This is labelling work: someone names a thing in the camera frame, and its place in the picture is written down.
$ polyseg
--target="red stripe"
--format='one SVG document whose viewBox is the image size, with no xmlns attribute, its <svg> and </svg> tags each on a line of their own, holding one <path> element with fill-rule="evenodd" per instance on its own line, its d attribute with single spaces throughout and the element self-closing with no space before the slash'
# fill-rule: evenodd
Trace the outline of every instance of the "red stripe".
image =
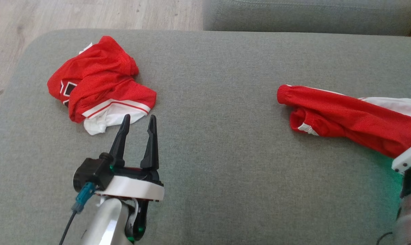
<svg viewBox="0 0 411 245">
<path fill-rule="evenodd" d="M 147 110 L 145 110 L 145 109 L 143 109 L 143 108 L 141 108 L 141 107 L 135 107 L 134 105 L 131 105 L 131 104 L 125 104 L 125 103 L 122 103 L 122 102 L 113 101 L 113 102 L 110 102 L 110 104 L 106 105 L 105 107 L 101 108 L 100 110 L 97 110 L 96 112 L 94 112 L 94 113 L 92 113 L 91 115 L 89 115 L 89 117 L 88 117 L 88 118 L 91 118 L 93 115 L 95 115 L 95 114 L 97 114 L 97 113 L 101 112 L 102 110 L 106 109 L 107 107 L 109 107 L 109 106 L 110 106 L 111 104 L 113 104 L 113 103 L 123 104 L 123 105 L 126 105 L 126 106 L 128 106 L 128 107 L 133 107 L 133 108 L 136 108 L 136 109 L 142 110 L 142 111 L 146 112 L 146 113 L 147 113 L 147 115 L 148 115 L 148 111 L 147 111 Z"/>
</svg>

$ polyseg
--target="red and white garment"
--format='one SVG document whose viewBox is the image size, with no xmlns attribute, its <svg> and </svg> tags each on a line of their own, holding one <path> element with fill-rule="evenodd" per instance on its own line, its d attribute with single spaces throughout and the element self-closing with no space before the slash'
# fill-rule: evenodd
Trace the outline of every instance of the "red and white garment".
<svg viewBox="0 0 411 245">
<path fill-rule="evenodd" d="M 95 135 L 121 124 L 126 114 L 134 123 L 154 107 L 156 92 L 134 81 L 138 73 L 134 59 L 104 36 L 65 62 L 47 86 L 68 107 L 71 121 L 84 121 L 87 132 Z"/>
<path fill-rule="evenodd" d="M 294 107 L 291 129 L 347 137 L 395 158 L 411 147 L 411 99 L 352 98 L 305 86 L 282 85 L 280 104 Z"/>
</svg>

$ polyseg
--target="black cable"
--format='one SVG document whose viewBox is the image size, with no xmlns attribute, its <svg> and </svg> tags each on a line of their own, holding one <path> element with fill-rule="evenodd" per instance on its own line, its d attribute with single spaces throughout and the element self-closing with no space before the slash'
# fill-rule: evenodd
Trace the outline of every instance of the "black cable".
<svg viewBox="0 0 411 245">
<path fill-rule="evenodd" d="M 72 211 L 72 214 L 71 214 L 71 217 L 70 217 L 70 220 L 68 221 L 68 224 L 67 224 L 67 226 L 65 227 L 65 231 L 64 231 L 64 234 L 62 235 L 61 242 L 59 242 L 59 245 L 62 245 L 62 244 L 64 243 L 65 237 L 67 236 L 67 232 L 68 232 L 69 226 L 71 225 L 72 220 L 74 219 L 74 216 L 75 216 L 76 214 L 77 214 L 77 211 L 76 211 L 76 210 L 73 210 L 73 211 Z"/>
<path fill-rule="evenodd" d="M 390 235 L 390 234 L 393 234 L 393 232 L 386 232 L 386 233 L 384 233 L 380 238 L 378 238 L 378 241 L 376 241 L 376 245 L 379 245 L 379 243 L 381 242 L 381 240 L 384 238 L 384 237 L 386 237 L 386 236 L 388 236 L 388 235 Z"/>
</svg>

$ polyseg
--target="wooden floor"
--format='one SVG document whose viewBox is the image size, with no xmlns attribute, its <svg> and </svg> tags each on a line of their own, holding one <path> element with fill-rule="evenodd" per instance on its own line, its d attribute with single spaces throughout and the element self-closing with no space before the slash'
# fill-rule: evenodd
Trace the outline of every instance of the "wooden floor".
<svg viewBox="0 0 411 245">
<path fill-rule="evenodd" d="M 26 46 L 67 28 L 202 30 L 201 0 L 0 0 L 0 98 Z"/>
</svg>

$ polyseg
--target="gray sofa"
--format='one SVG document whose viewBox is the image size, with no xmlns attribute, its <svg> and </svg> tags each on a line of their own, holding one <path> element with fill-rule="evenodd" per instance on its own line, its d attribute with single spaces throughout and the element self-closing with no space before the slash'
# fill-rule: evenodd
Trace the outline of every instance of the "gray sofa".
<svg viewBox="0 0 411 245">
<path fill-rule="evenodd" d="M 373 245 L 392 230 L 401 178 L 391 159 L 345 138 L 293 132 L 276 92 L 291 84 L 411 97 L 411 37 L 64 30 L 27 48 L 2 95 L 0 244 L 56 244 L 75 201 L 74 171 L 109 151 L 118 127 L 90 136 L 46 86 L 103 35 L 134 57 L 137 81 L 158 95 L 166 193 L 150 204 L 138 244 Z M 139 166 L 147 124 L 130 129 L 128 166 Z M 80 244 L 97 201 L 65 244 Z"/>
<path fill-rule="evenodd" d="M 411 0 L 204 0 L 204 30 L 406 36 Z"/>
</svg>

